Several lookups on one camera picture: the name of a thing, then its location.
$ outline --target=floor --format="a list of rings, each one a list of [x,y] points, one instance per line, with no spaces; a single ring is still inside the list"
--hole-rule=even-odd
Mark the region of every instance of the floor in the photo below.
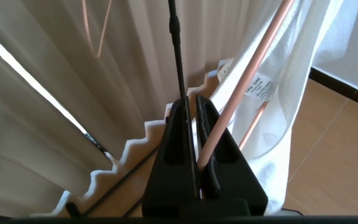
[[[284,207],[358,215],[358,103],[313,80],[293,127]]]

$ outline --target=beige curtain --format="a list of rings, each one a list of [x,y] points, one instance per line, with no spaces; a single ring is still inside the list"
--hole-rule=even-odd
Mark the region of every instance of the beige curtain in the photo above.
[[[87,1],[98,46],[108,0]],[[187,87],[233,57],[260,2],[178,1]],[[0,0],[0,42],[115,158],[179,98],[168,2],[113,0],[100,58],[85,38],[80,0]]]
[[[108,2],[87,1],[94,46]],[[236,54],[265,2],[177,1],[187,88]],[[80,0],[0,0],[0,43],[119,159],[127,140],[145,137],[144,122],[162,119],[166,104],[179,98],[168,19],[167,1],[113,0],[102,53],[94,58]],[[51,212],[63,190],[79,197],[92,170],[112,167],[1,58],[0,142],[1,215]]]

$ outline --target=black baseboard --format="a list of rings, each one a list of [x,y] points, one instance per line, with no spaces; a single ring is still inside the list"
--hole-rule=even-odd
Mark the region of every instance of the black baseboard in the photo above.
[[[348,84],[332,78],[314,68],[310,69],[309,78],[358,103],[358,90]]]

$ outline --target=pink rod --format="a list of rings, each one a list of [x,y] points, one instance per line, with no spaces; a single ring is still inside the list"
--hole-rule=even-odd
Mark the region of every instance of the pink rod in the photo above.
[[[264,102],[260,108],[258,109],[258,113],[256,114],[254,120],[252,121],[251,125],[249,126],[246,134],[244,135],[244,137],[241,139],[241,142],[240,142],[240,145],[239,145],[239,149],[242,150],[242,148],[245,146],[246,142],[248,141],[249,139],[249,136],[251,135],[252,131],[255,129],[256,127],[256,124],[258,123],[260,117],[262,116],[262,114],[264,113],[265,111],[265,108],[267,106],[269,102],[266,101]]]
[[[230,96],[226,107],[223,109],[222,115],[219,117],[218,121],[215,124],[215,127],[212,129],[209,138],[207,139],[204,147],[201,150],[201,155],[197,161],[197,166],[200,171],[204,169],[204,167],[209,161],[209,158],[211,158],[211,155],[215,150],[215,147],[218,144],[218,141],[220,140],[224,130],[226,129],[231,116],[233,115],[242,97],[244,96],[244,93],[249,86],[250,81],[252,80],[260,64],[262,63],[263,58],[265,57],[270,45],[272,44],[273,39],[276,36],[279,28],[283,24],[283,21],[287,16],[289,10],[291,9],[294,1],[295,0],[283,0],[276,14],[274,15],[272,22],[267,28],[266,33],[262,37],[262,40],[260,41],[247,68],[242,74],[239,83],[234,89],[233,94]]]

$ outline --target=black pole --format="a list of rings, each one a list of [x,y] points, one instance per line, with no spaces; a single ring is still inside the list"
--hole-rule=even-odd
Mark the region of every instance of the black pole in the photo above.
[[[183,67],[181,65],[181,52],[180,52],[180,23],[177,16],[177,10],[175,7],[175,0],[168,0],[169,4],[169,32],[172,36],[173,48],[175,49],[175,60],[177,63],[178,83],[180,98],[184,100],[186,98],[185,82],[183,81]]]

